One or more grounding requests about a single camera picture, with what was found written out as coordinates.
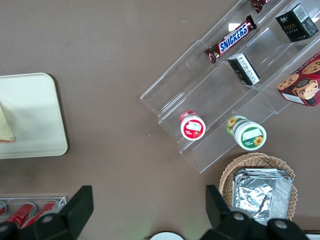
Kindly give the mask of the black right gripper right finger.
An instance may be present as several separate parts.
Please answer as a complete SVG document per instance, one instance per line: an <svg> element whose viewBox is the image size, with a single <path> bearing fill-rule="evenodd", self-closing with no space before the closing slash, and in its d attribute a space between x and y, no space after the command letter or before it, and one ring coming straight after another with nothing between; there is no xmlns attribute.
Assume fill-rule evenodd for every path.
<svg viewBox="0 0 320 240"><path fill-rule="evenodd" d="M267 227L247 214L232 211L215 185L207 185L205 207L211 224L203 240L268 240Z"/></svg>

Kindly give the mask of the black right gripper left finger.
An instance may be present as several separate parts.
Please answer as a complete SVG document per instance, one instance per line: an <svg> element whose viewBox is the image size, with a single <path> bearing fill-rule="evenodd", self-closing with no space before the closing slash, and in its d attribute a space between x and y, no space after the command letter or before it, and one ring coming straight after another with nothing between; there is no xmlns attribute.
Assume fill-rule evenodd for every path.
<svg viewBox="0 0 320 240"><path fill-rule="evenodd" d="M20 240L76 240L94 211L93 188L82 186L58 212L41 216L19 231Z"/></svg>

